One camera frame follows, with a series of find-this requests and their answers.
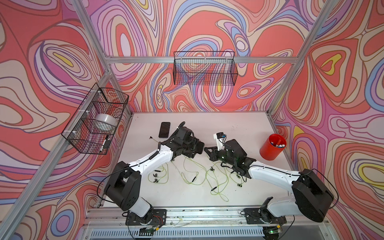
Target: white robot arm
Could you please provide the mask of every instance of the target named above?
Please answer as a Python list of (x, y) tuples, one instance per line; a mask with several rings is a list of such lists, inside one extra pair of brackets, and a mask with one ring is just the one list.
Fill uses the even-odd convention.
[(269, 182), (290, 193), (287, 197), (266, 199), (258, 210), (262, 222), (270, 223), (286, 215), (304, 215), (316, 222), (324, 220), (334, 196), (313, 171), (289, 171), (266, 165), (247, 157), (235, 139), (225, 142), (225, 138), (222, 132), (214, 134), (217, 146), (204, 148), (212, 162), (222, 161), (221, 166), (231, 165), (240, 176)]
[(115, 174), (111, 174), (106, 184), (104, 193), (122, 210), (135, 213), (141, 223), (148, 223), (153, 217), (153, 207), (139, 196), (141, 177), (179, 155), (194, 158), (203, 152), (204, 143), (195, 138), (192, 130), (183, 127), (184, 124), (182, 122), (169, 139), (159, 142), (157, 149), (148, 155), (129, 164), (116, 164)]

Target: roll of tape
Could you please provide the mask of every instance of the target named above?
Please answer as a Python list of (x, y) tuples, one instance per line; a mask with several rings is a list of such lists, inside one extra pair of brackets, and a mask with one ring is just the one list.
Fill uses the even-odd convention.
[(95, 123), (95, 127), (97, 127), (98, 129), (100, 129), (102, 131), (110, 131), (110, 130), (114, 129), (118, 124), (114, 117), (112, 117), (111, 115), (108, 115), (106, 113), (99, 113), (96, 116), (96, 120), (98, 120), (100, 122), (108, 123), (108, 124), (99, 124), (98, 122)]

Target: green cable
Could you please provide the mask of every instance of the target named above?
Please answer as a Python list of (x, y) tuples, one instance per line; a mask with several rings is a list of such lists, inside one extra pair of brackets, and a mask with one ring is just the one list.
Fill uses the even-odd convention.
[[(225, 196), (224, 194), (222, 194), (222, 192), (224, 191), (224, 189), (226, 188), (226, 186), (227, 186), (228, 183), (229, 183), (229, 178), (228, 178), (226, 172), (223, 172), (220, 168), (218, 168), (219, 171), (220, 171), (222, 174), (224, 174), (224, 175), (226, 176), (226, 178), (227, 178), (227, 179), (225, 180), (225, 182), (223, 182), (223, 183), (219, 183), (219, 182), (218, 182), (218, 179), (217, 179), (217, 176), (216, 176), (215, 173), (213, 173), (213, 174), (214, 174), (214, 177), (212, 177), (212, 176), (209, 174), (210, 169), (207, 170), (207, 169), (206, 169), (203, 165), (201, 165), (200, 163), (197, 163), (197, 162), (193, 161), (191, 158), (187, 158), (187, 157), (185, 157), (185, 158), (184, 158), (184, 162), (183, 162), (183, 168), (184, 168), (184, 170), (187, 171), (187, 172), (194, 172), (194, 173), (196, 173), (196, 176), (195, 176), (195, 177), (198, 176), (198, 173), (199, 173), (199, 172), (188, 171), (187, 169), (185, 169), (185, 159), (190, 160), (190, 161), (193, 162), (195, 165), (197, 165), (198, 167), (202, 168), (202, 169), (205, 171), (205, 178), (204, 178), (204, 180), (203, 180), (201, 183), (199, 183), (199, 184), (195, 184), (195, 183), (193, 183), (193, 182), (189, 182), (189, 181), (186, 179), (184, 173), (183, 173), (183, 172), (180, 172), (180, 170), (177, 168), (177, 166), (172, 162), (172, 164), (175, 166), (175, 168), (176, 168), (177, 171), (179, 172), (181, 178), (183, 179), (183, 181), (184, 181), (186, 184), (201, 185), (201, 184), (203, 184), (203, 183), (205, 182), (205, 180), (207, 180), (209, 186), (211, 187), (211, 189), (213, 189), (213, 190), (211, 190), (211, 192), (210, 192), (211, 195), (219, 195), (220, 198), (223, 199), (223, 201), (225, 201), (225, 202), (229, 202), (228, 197)], [(208, 176), (211, 177), (213, 180), (215, 180), (215, 182), (216, 182), (216, 184), (217, 184), (217, 185), (216, 185), (216, 188), (213, 187), (212, 184), (209, 182), (209, 180), (208, 180), (208, 178), (207, 178)]]
[[(185, 158), (184, 158), (184, 162), (183, 162), (183, 168), (184, 168), (184, 170), (187, 171), (187, 172), (194, 172), (194, 173), (195, 173), (195, 178), (197, 178), (197, 176), (199, 175), (199, 172), (188, 171), (187, 169), (185, 169), (185, 160), (186, 160), (186, 159), (189, 159), (191, 162), (193, 162), (194, 164), (196, 164), (198, 167), (201, 167), (205, 172), (207, 171), (207, 170), (205, 169), (205, 167), (204, 167), (203, 165), (201, 165), (200, 163), (197, 163), (197, 162), (193, 161), (192, 159), (185, 157)], [(181, 178), (183, 179), (183, 181), (184, 181), (186, 184), (201, 185), (201, 184), (203, 184), (203, 183), (205, 182), (205, 179), (206, 179), (206, 178), (205, 178), (201, 183), (199, 183), (199, 184), (197, 184), (197, 183), (193, 183), (193, 180), (192, 180), (192, 182), (189, 182), (189, 181), (187, 180), (187, 178), (185, 177), (185, 174), (184, 174), (183, 172), (180, 172), (180, 170), (176, 167), (176, 165), (173, 163), (173, 161), (172, 161), (171, 163), (173, 164), (173, 166), (175, 166), (176, 170), (179, 172)]]
[[(194, 180), (195, 180), (195, 179), (197, 178), (197, 176), (199, 175), (199, 172), (198, 172), (198, 171), (188, 171), (188, 170), (186, 169), (186, 167), (185, 167), (185, 160), (186, 160), (186, 159), (188, 159), (189, 161), (193, 162), (196, 166), (200, 167), (202, 170), (205, 171), (205, 178), (204, 178), (204, 180), (203, 180), (201, 183), (194, 183)], [(221, 168), (220, 168), (219, 166), (217, 166), (217, 164), (219, 164), (220, 162), (215, 163), (215, 164), (212, 166), (212, 168), (213, 168), (213, 167), (216, 167), (222, 174), (224, 174), (224, 175), (226, 176), (226, 180), (225, 180), (224, 182), (222, 182), (222, 183), (219, 183), (219, 182), (218, 182), (217, 176), (216, 176), (216, 174), (215, 174), (214, 171), (213, 171), (214, 176), (211, 176), (211, 175), (210, 175), (210, 171), (211, 171), (210, 169), (207, 170), (203, 165), (201, 165), (201, 164), (198, 163), (198, 162), (195, 162), (194, 160), (192, 160), (192, 159), (189, 158), (189, 157), (185, 157), (185, 158), (184, 158), (183, 168), (184, 168), (184, 170), (187, 171), (187, 172), (195, 173), (195, 177), (194, 177), (194, 179), (193, 179), (191, 182), (187, 180), (187, 178), (185, 177), (185, 174), (184, 174), (183, 172), (180, 172), (180, 170), (179, 170), (179, 169), (177, 168), (177, 166), (173, 163), (173, 161), (171, 161), (171, 163), (173, 164), (173, 166), (175, 166), (176, 170), (179, 172), (181, 178), (183, 179), (183, 181), (184, 181), (186, 184), (202, 185), (202, 184), (205, 182), (205, 180), (207, 180), (209, 186), (211, 187), (211, 192), (210, 192), (211, 195), (219, 195), (220, 198), (221, 198), (223, 201), (225, 201), (225, 202), (229, 202), (229, 198), (228, 198), (226, 195), (224, 195), (222, 192), (223, 192), (223, 191), (225, 190), (225, 188), (227, 187), (227, 185), (228, 185), (228, 183), (229, 183), (229, 179), (231, 179), (231, 180), (232, 180), (234, 183), (236, 183), (236, 184), (243, 184), (243, 183), (244, 183), (243, 179), (240, 179), (240, 183), (236, 182), (236, 181), (232, 178), (232, 174), (229, 172), (229, 170), (227, 170), (227, 168), (224, 168), (224, 171), (222, 171)], [(165, 176), (167, 176), (167, 180), (166, 180), (165, 182), (157, 182), (157, 183), (159, 183), (159, 184), (165, 184), (165, 183), (167, 183), (168, 180), (169, 180), (169, 174), (168, 174), (168, 172), (169, 172), (169, 168), (168, 168), (168, 164), (167, 164), (167, 163), (166, 163), (166, 165), (167, 165), (167, 170), (164, 168), (163, 165), (160, 166), (160, 167), (162, 168), (161, 172), (165, 172), (165, 174), (164, 174), (162, 177), (160, 177), (160, 178), (158, 179), (158, 181), (160, 181), (160, 180), (161, 180), (162, 178), (164, 178)], [(216, 182), (216, 187), (213, 187), (213, 186), (212, 186), (212, 184), (211, 184), (211, 183), (209, 182), (209, 180), (208, 180), (208, 177), (212, 178), (212, 179)]]
[(231, 178), (231, 180), (232, 180), (234, 183), (236, 183), (236, 184), (243, 184), (243, 183), (244, 183), (244, 181), (243, 181), (242, 178), (240, 178), (240, 182), (236, 182), (236, 181), (232, 178), (232, 174), (234, 174), (234, 172), (233, 172), (233, 173), (230, 173), (230, 171), (227, 170), (226, 167), (225, 167), (225, 171), (228, 171), (228, 172), (229, 172), (229, 177)]
[[(227, 179), (225, 180), (225, 182), (219, 184), (219, 182), (218, 182), (218, 180), (217, 180), (217, 176), (216, 176), (216, 174), (215, 174), (214, 171), (213, 171), (213, 174), (214, 174), (215, 177), (212, 177), (211, 175), (209, 175), (208, 172), (209, 172), (210, 170), (208, 170), (208, 171), (205, 172), (205, 178), (207, 179), (207, 176), (209, 176), (209, 177), (213, 178), (213, 179), (215, 180), (216, 184), (217, 184), (217, 187), (216, 187), (217, 192), (216, 192), (216, 191), (215, 191), (216, 189), (214, 189), (214, 187), (212, 187), (211, 183), (210, 183), (210, 182), (208, 181), (208, 179), (207, 179), (207, 182), (208, 182), (209, 186), (210, 186), (211, 189), (212, 189), (212, 190), (211, 190), (211, 195), (219, 195), (220, 198), (221, 198), (224, 202), (229, 202), (228, 197), (227, 197), (226, 195), (222, 194), (222, 192), (225, 190), (225, 188), (227, 187), (227, 185), (228, 185), (228, 183), (229, 183), (229, 178), (228, 178), (228, 175), (227, 175), (227, 172), (226, 172), (226, 171), (223, 172), (220, 168), (218, 168), (218, 169), (219, 169), (219, 171), (220, 171), (222, 174), (224, 174), (224, 175), (226, 176)], [(224, 186), (224, 188), (223, 188), (222, 190), (220, 190), (220, 186), (223, 185), (223, 184), (225, 184), (225, 186)]]
[[(165, 174), (164, 174), (163, 176), (159, 177), (159, 179), (157, 180), (157, 182), (153, 182), (153, 181), (149, 180), (149, 174), (148, 174), (148, 181), (150, 181), (150, 182), (152, 182), (152, 183), (166, 184), (166, 183), (168, 182), (168, 179), (169, 179), (169, 174), (168, 174), (168, 172), (169, 172), (168, 164), (166, 163), (166, 165), (167, 165), (167, 170), (164, 168), (163, 165), (160, 166), (160, 167), (162, 168), (161, 172), (165, 172)], [(159, 181), (160, 181), (163, 177), (165, 177), (165, 176), (167, 176), (167, 180), (166, 180), (165, 182), (159, 182)]]

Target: wire basket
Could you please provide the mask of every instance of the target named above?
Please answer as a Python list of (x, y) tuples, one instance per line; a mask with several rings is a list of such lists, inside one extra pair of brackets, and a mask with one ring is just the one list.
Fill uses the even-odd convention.
[(107, 154), (128, 104), (128, 98), (127, 94), (114, 88), (98, 87), (79, 121), (70, 130), (70, 134), (67, 137), (63, 133), (62, 135), (80, 153)]
[(175, 51), (175, 85), (234, 86), (238, 76), (233, 51)]

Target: patterned wall panel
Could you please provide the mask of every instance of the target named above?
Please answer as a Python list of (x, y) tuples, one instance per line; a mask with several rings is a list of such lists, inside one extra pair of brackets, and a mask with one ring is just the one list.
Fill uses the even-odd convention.
[(294, 165), (337, 188), (343, 240), (384, 239), (383, 37), (383, 1), (340, 1), (273, 114)]
[(88, 14), (109, 56), (173, 56), (178, 50), (296, 56), (322, 0), (94, 0)]
[(65, 152), (13, 240), (70, 240), (76, 237), (86, 213), (98, 200), (97, 186), (110, 168), (127, 120), (123, 114), (107, 155), (79, 154), (72, 147)]
[(238, 64), (235, 86), (175, 86), (173, 64), (114, 64), (134, 112), (264, 111), (290, 64)]
[(103, 74), (66, 4), (0, 1), (0, 220)]

